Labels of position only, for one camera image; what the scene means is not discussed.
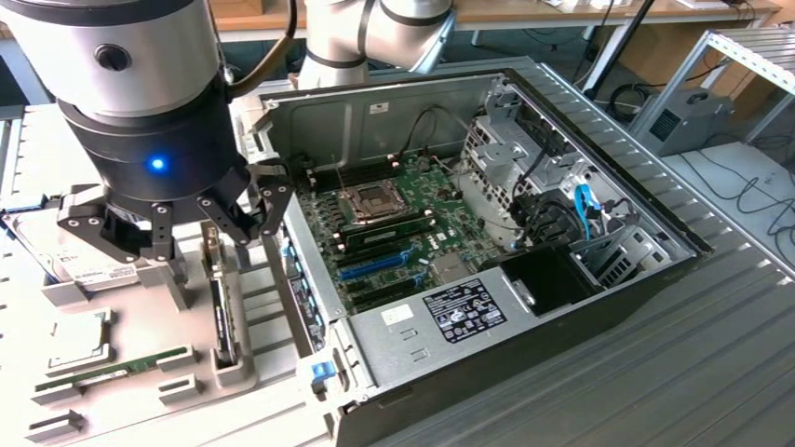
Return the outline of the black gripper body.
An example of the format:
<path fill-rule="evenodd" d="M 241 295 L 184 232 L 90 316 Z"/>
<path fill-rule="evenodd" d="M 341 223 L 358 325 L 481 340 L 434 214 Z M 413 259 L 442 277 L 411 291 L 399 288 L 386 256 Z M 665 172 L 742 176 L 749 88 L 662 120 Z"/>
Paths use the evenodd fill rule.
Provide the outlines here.
<path fill-rule="evenodd" d="M 216 76 L 187 104 L 143 117 L 92 117 L 59 102 L 106 185 L 112 207 L 140 218 L 156 204 L 176 219 L 202 219 L 199 198 L 237 204 L 250 182 L 229 110 L 226 82 Z"/>

